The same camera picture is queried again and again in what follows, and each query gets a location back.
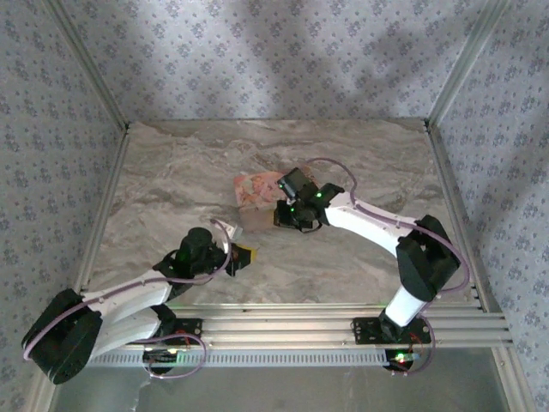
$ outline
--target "black mounting plate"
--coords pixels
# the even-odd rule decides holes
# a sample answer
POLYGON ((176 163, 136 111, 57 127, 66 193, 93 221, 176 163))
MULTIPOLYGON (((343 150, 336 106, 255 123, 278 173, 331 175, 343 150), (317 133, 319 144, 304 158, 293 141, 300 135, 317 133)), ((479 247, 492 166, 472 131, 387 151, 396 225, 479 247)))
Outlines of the black mounting plate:
POLYGON ((414 318, 410 324, 404 328, 398 342, 389 339, 381 330, 381 321, 379 318, 355 318, 351 326, 353 328, 354 342, 357 345, 381 345, 381 344, 416 344, 417 337, 421 343, 431 343, 431 334, 425 321, 421 318, 414 318))
MULTIPOLYGON (((190 333, 198 337, 202 336, 202 319, 199 318, 178 318, 174 322, 173 332, 175 333, 190 333)), ((200 343, 192 339, 185 339, 184 337, 174 337, 173 339, 166 339, 163 341, 165 345, 170 346, 197 346, 200 343)), ((143 363, 148 364, 153 361, 156 364, 159 363, 173 363, 178 359, 177 354, 171 354, 167 349, 158 348, 150 351, 143 352, 143 363)), ((151 371, 158 375, 168 373, 172 370, 171 367, 152 367, 151 371)))

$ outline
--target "cardboard box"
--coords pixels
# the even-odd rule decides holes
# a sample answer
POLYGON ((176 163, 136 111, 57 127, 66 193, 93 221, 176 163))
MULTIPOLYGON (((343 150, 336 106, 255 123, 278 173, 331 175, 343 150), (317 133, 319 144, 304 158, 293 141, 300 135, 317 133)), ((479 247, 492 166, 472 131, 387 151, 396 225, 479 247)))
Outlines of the cardboard box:
MULTIPOLYGON (((276 181, 291 170, 289 168, 279 172, 264 172, 234 178, 240 223, 246 232, 259 232, 275 227, 276 202, 286 199, 286 195, 276 181)), ((309 167, 301 167, 301 170, 305 176, 317 184, 309 167)))

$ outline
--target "gray marble table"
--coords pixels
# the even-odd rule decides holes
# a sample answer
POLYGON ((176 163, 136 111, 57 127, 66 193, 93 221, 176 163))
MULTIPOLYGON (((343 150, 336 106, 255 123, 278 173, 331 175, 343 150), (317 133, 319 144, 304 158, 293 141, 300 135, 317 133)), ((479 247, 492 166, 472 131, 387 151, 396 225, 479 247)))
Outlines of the gray marble table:
MULTIPOLYGON (((358 198, 400 215, 449 213, 422 123, 407 120, 179 121, 133 124, 123 170, 89 288, 123 282, 178 247, 210 217, 239 220, 232 179, 328 156, 359 180, 358 198)), ((312 168, 321 184, 349 187, 337 166, 312 168)), ((257 248, 236 278, 221 275, 181 303, 387 303, 400 282, 395 259, 354 233, 324 227, 303 235, 274 228, 244 233, 257 248)), ((450 280, 457 284, 459 271, 450 280)), ((472 299, 468 290, 444 297, 472 299)))

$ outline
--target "white robotic arm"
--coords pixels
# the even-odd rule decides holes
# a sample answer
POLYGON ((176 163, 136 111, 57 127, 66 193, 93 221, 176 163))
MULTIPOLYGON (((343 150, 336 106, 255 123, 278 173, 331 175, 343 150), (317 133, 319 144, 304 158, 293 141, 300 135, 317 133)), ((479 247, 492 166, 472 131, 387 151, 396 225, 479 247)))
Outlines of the white robotic arm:
POLYGON ((380 315, 381 329, 398 341, 404 328, 435 299, 460 266, 459 259, 431 233, 449 243, 440 222, 426 215, 421 220, 404 217, 356 200, 352 193, 326 184, 318 188, 300 169, 279 180, 288 202, 278 202, 275 224, 301 231, 319 225, 340 227, 389 251, 399 264, 401 286, 380 315))
POLYGON ((234 276, 254 258, 251 249, 232 242, 239 235, 237 227, 213 223, 225 235, 220 247, 207 229, 194 227, 179 249, 136 279, 96 292, 65 289, 57 294, 23 338, 24 358, 61 384, 95 356, 172 334, 176 317, 164 303, 222 270, 234 276))

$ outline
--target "aluminum frame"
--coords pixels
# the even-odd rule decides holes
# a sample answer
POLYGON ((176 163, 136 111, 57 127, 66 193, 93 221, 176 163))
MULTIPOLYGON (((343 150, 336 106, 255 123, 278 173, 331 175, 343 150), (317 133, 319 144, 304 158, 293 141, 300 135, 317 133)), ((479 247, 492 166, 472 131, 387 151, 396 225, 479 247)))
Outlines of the aluminum frame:
MULTIPOLYGON (((492 348, 497 362, 499 378, 510 410, 534 410, 534 400, 528 390, 528 384, 522 368, 512 348, 510 333, 499 310, 498 304, 489 293, 487 283, 483 282, 481 265, 472 253, 472 247, 465 235, 465 227, 459 216, 462 204, 449 188, 452 185, 451 172, 443 167, 445 152, 440 135, 435 126, 425 127, 426 138, 431 145, 438 177, 447 200, 452 225, 455 229, 458 245, 472 264, 473 282, 471 289, 473 301, 431 306, 425 315, 433 323, 437 345, 446 348, 492 348)), ((100 212, 88 242, 86 253, 79 271, 75 290, 85 287, 92 271, 106 218, 112 206, 118 177, 128 148, 128 133, 124 134, 117 153, 117 161, 104 193, 100 212)), ((173 306, 179 317, 201 317, 205 319, 204 340, 210 349, 251 350, 257 348, 296 349, 296 348, 357 348, 350 332, 350 320, 353 317, 377 316, 381 306, 368 305, 201 305, 173 306), (288 333, 285 328, 293 324, 288 333), (345 323, 349 330, 343 329, 345 323), (265 324, 273 326, 265 330, 265 324), (278 336, 275 342, 268 337, 278 336)), ((141 345, 128 345, 124 350, 143 350, 141 345)), ((40 372, 35 376, 30 388, 29 401, 25 405, 28 412, 47 412, 55 403, 58 391, 40 372)))
POLYGON ((95 93, 109 113, 109 116, 111 116, 112 120, 120 128, 120 130, 125 130, 128 124, 128 119, 120 110, 114 95, 105 83, 105 80, 103 80, 94 59, 90 56, 86 46, 83 44, 78 30, 71 21, 69 13, 63 6, 62 2, 60 0, 43 0, 42 3, 51 18, 54 20, 59 32, 64 36, 67 45, 80 64, 82 72, 89 80, 95 93))

